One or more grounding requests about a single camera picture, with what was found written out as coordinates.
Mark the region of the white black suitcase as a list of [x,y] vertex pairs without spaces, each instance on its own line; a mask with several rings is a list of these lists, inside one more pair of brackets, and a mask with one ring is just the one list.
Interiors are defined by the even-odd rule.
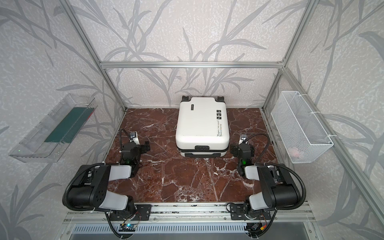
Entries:
[[230,145],[225,98],[183,96],[177,122],[176,145],[183,157],[223,157]]

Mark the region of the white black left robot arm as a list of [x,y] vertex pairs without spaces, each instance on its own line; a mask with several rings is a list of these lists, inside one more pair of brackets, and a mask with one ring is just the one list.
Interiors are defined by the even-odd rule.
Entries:
[[108,184],[135,177],[140,168],[141,155],[150,150],[148,141],[143,145],[131,141],[122,146],[122,159],[118,165],[82,165],[64,192],[63,205],[73,211],[136,213],[133,198],[108,191]]

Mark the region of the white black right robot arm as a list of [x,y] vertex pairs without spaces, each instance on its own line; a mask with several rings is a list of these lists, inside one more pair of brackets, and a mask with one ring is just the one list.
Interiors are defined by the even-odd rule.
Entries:
[[260,184],[261,192],[246,198],[243,204],[230,204],[238,218],[256,219],[271,210],[294,210],[306,199],[306,187],[300,176],[283,164],[253,164],[254,147],[247,143],[231,145],[231,154],[239,159],[237,171],[247,180]]

